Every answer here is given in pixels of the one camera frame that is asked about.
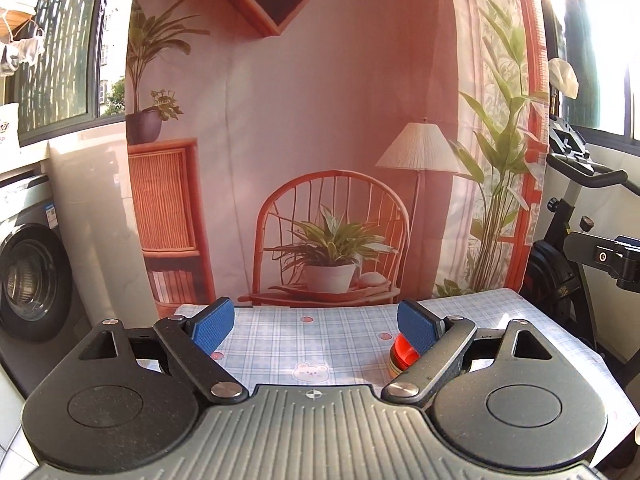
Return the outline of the printed backdrop cloth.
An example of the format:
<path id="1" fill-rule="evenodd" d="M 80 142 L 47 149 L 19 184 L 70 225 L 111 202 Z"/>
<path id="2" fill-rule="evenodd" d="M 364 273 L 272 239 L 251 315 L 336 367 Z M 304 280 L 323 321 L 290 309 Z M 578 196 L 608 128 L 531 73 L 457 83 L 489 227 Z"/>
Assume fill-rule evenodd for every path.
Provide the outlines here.
<path id="1" fill-rule="evenodd" d="M 540 0 L 132 0 L 129 174 L 160 316 L 525 281 Z"/>

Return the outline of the plaid tablecloth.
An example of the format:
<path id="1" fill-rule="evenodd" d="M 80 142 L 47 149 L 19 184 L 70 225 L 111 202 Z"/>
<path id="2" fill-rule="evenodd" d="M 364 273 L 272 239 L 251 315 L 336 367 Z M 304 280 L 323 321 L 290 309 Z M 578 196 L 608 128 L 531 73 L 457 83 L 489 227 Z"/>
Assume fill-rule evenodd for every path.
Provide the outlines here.
<path id="1" fill-rule="evenodd" d="M 462 315 L 480 328 L 514 318 L 533 324 L 563 353 L 602 399 L 608 415 L 593 463 L 623 469 L 634 458 L 639 414 L 602 356 L 511 289 L 424 301 L 439 316 Z M 370 384 L 392 378 L 390 349 L 399 334 L 394 304 L 341 308 L 237 308 L 234 324 L 210 357 L 247 389 L 258 384 Z"/>

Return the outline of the washing machine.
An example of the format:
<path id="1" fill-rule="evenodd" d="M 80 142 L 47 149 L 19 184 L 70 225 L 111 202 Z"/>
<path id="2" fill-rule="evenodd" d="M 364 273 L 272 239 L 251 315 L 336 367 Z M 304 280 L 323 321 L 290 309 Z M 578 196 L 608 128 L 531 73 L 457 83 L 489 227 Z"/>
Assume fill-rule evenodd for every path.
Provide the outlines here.
<path id="1" fill-rule="evenodd" d="M 1 365 L 29 396 L 91 330 L 47 174 L 1 180 Z"/>

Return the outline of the green plate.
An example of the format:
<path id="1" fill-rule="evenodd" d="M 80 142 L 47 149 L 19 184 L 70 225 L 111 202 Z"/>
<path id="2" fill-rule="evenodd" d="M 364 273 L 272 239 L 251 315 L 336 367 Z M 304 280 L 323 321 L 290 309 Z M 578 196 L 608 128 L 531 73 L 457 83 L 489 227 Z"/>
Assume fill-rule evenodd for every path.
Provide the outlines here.
<path id="1" fill-rule="evenodd" d="M 409 354 L 397 354 L 394 348 L 390 349 L 390 360 L 388 361 L 388 368 L 390 374 L 393 377 L 397 377 L 401 373 L 408 370 L 408 368 L 419 359 L 416 352 L 410 352 Z"/>

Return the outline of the red bowl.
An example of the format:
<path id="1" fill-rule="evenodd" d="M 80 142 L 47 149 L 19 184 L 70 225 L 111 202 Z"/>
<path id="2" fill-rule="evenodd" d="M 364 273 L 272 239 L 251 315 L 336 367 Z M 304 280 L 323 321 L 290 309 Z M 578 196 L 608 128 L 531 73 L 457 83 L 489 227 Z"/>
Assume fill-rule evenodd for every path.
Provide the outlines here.
<path id="1" fill-rule="evenodd" d="M 409 344 L 409 341 L 401 334 L 396 336 L 392 348 L 395 349 L 397 354 L 409 354 L 410 352 L 416 352 L 416 350 L 413 349 L 413 346 Z"/>

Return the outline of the black framed window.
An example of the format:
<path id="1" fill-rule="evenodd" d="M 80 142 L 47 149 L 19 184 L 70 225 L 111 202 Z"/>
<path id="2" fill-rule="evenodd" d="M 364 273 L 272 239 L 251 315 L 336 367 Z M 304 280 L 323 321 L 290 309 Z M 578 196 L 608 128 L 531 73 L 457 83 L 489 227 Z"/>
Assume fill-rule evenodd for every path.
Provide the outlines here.
<path id="1" fill-rule="evenodd" d="M 132 0 L 1 0 L 1 102 L 23 145 L 124 116 Z"/>

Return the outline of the black exercise bike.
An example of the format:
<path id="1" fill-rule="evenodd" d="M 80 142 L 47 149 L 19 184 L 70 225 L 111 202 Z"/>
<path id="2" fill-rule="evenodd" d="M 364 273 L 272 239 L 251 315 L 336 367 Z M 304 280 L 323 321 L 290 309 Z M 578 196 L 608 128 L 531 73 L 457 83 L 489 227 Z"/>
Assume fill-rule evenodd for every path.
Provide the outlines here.
<path id="1" fill-rule="evenodd" d="M 620 235 L 615 238 L 591 235 L 593 221 L 583 216 L 579 228 L 570 227 L 580 191 L 584 188 L 612 188 L 620 185 L 639 194 L 623 169 L 611 169 L 595 162 L 582 135 L 563 118 L 549 117 L 548 165 L 568 179 L 561 198 L 548 201 L 552 219 L 544 237 L 529 253 L 520 295 L 561 325 L 589 348 L 596 350 L 596 316 L 585 268 L 602 271 L 627 292 L 639 291 L 639 241 Z"/>

